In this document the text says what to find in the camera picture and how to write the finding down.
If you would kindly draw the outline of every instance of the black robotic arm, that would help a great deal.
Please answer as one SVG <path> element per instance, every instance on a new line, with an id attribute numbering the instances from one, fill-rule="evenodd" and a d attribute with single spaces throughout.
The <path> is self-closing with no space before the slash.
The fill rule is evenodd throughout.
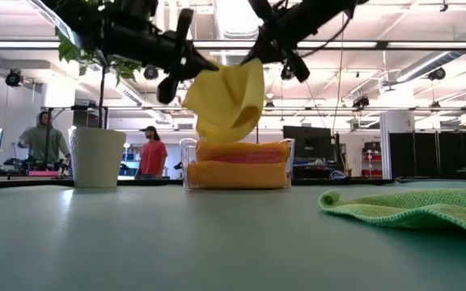
<path id="1" fill-rule="evenodd" d="M 150 21 L 158 0 L 31 0 L 45 11 L 59 31 L 81 49 L 100 51 L 154 65 L 168 74 L 158 87 L 158 101 L 170 103 L 177 85 L 195 78 L 202 70 L 217 70 L 186 40 L 193 11 L 180 12 L 176 31 L 161 32 Z M 286 0 L 270 6 L 267 0 L 248 0 L 264 20 L 258 39 L 246 61 L 284 62 L 300 82 L 310 74 L 295 52 L 298 42 L 342 11 L 353 15 L 358 4 L 368 0 L 303 0 L 287 7 Z"/>

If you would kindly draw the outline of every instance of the light green table surface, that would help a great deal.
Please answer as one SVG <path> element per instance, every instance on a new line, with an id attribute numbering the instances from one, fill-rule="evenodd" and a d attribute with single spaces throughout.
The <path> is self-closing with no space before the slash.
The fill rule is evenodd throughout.
<path id="1" fill-rule="evenodd" d="M 343 200 L 466 183 L 185 192 L 0 189 L 0 290 L 464 290 L 466 235 L 321 213 Z"/>

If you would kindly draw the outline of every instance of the green microfiber cloth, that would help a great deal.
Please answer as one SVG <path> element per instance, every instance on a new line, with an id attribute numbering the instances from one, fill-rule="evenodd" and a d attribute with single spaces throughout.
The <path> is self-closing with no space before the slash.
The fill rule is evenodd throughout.
<path id="1" fill-rule="evenodd" d="M 466 230 L 466 189 L 417 190 L 341 202 L 329 191 L 318 203 L 327 213 L 355 217 L 377 226 Z"/>

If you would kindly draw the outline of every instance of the white cup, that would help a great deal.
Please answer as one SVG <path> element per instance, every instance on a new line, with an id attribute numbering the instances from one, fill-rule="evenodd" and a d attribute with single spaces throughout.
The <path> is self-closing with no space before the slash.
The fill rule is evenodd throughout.
<path id="1" fill-rule="evenodd" d="M 125 133 L 109 129 L 75 129 L 71 161 L 76 188 L 117 186 Z"/>

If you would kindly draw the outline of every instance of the red shirt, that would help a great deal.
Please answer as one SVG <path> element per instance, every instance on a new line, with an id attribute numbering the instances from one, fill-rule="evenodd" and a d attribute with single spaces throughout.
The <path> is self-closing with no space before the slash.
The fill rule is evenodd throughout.
<path id="1" fill-rule="evenodd" d="M 149 141 L 143 145 L 139 154 L 142 160 L 139 165 L 140 174 L 158 175 L 163 173 L 161 160 L 168 156 L 165 144 L 161 141 Z"/>

